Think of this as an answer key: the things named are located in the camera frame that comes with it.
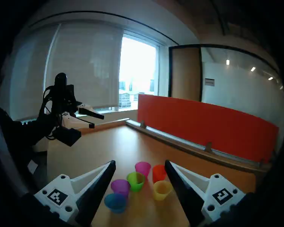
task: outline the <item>window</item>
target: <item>window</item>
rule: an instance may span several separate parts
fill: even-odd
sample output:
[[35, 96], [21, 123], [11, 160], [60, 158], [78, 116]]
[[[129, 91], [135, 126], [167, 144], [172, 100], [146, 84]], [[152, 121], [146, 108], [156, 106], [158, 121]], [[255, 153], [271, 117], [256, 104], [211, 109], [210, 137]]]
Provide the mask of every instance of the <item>window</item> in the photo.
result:
[[119, 84], [122, 83], [122, 86], [119, 86], [118, 108], [137, 109], [139, 93], [158, 95], [155, 80], [158, 80], [158, 46], [124, 35], [119, 70]]

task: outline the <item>desk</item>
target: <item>desk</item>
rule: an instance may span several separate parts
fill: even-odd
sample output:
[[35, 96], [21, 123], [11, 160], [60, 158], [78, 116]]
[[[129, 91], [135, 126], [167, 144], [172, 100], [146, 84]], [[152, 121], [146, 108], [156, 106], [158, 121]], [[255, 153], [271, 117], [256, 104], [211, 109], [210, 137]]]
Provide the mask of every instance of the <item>desk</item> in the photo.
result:
[[[126, 179], [128, 173], [135, 171], [134, 165], [139, 161], [147, 161], [154, 166], [164, 164], [165, 160], [169, 159], [205, 177], [220, 173], [245, 193], [255, 190], [256, 178], [253, 173], [232, 169], [188, 154], [128, 127], [125, 121], [104, 124], [96, 129], [83, 135], [72, 147], [57, 140], [50, 141], [47, 160], [49, 182], [60, 174], [74, 178], [111, 160], [116, 161], [112, 181]], [[112, 193], [109, 186], [92, 226], [188, 227], [188, 220], [176, 193], [172, 192], [164, 201], [154, 201], [152, 186], [150, 172], [143, 189], [137, 193], [130, 192], [126, 211], [120, 215], [111, 213], [103, 202], [105, 196]]]

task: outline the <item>orange plastic cup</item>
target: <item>orange plastic cup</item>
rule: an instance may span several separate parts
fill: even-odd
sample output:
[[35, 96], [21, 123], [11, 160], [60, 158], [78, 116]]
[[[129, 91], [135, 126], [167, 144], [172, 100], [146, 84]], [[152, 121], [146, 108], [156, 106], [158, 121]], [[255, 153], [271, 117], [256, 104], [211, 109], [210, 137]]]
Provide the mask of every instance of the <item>orange plastic cup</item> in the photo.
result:
[[166, 175], [164, 165], [155, 165], [153, 167], [153, 183], [156, 183], [159, 180], [164, 180]]

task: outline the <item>green plastic cup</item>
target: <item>green plastic cup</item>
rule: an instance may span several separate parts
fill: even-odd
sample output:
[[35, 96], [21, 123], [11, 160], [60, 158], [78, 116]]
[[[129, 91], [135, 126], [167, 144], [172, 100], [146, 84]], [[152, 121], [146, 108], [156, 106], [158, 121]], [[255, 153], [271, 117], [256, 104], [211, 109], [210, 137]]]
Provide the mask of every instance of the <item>green plastic cup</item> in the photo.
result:
[[138, 172], [128, 174], [126, 179], [130, 184], [131, 191], [140, 191], [145, 182], [145, 176]]

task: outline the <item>blue plastic cup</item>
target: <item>blue plastic cup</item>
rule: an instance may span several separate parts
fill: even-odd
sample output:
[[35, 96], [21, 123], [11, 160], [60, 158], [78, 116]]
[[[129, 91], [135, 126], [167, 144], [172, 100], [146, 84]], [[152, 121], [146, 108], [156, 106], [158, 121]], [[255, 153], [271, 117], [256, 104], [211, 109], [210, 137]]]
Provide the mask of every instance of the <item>blue plastic cup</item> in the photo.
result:
[[109, 194], [104, 199], [104, 204], [114, 213], [120, 214], [125, 211], [126, 198], [122, 194]]

